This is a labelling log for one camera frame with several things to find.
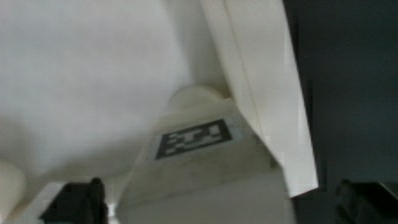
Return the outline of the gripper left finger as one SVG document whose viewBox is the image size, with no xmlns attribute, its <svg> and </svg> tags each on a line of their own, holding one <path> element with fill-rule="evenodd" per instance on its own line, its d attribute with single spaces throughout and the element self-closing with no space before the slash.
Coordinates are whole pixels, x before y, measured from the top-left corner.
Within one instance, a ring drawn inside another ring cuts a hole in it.
<svg viewBox="0 0 398 224">
<path fill-rule="evenodd" d="M 105 184 L 99 178 L 69 182 L 39 216 L 43 224 L 108 224 Z"/>
</svg>

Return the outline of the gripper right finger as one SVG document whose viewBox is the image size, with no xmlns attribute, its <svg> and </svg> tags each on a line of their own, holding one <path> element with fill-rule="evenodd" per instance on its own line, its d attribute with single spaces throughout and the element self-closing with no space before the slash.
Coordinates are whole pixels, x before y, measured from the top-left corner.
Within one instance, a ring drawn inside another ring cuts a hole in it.
<svg viewBox="0 0 398 224">
<path fill-rule="evenodd" d="M 334 224 L 398 224 L 398 182 L 343 180 Z"/>
</svg>

